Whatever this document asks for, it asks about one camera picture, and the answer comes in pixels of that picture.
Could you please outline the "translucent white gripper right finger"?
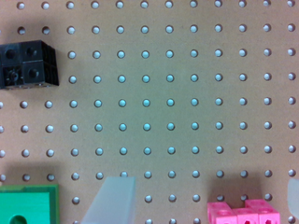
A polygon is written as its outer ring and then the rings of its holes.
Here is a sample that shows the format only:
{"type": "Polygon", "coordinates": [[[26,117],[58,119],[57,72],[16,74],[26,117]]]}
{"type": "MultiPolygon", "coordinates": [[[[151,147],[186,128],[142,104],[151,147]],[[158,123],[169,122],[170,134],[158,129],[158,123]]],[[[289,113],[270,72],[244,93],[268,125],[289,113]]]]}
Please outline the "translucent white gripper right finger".
{"type": "Polygon", "coordinates": [[[288,183],[288,207],[291,214],[295,217],[299,217],[299,180],[290,179],[288,183]]]}

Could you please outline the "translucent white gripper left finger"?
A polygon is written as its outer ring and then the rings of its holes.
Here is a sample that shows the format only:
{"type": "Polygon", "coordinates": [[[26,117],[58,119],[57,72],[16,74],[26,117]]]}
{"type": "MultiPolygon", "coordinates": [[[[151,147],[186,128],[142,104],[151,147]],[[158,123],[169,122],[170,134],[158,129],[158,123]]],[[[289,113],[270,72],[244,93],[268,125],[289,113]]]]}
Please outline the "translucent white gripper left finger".
{"type": "Polygon", "coordinates": [[[81,224],[134,224],[135,178],[106,178],[81,224]]]}

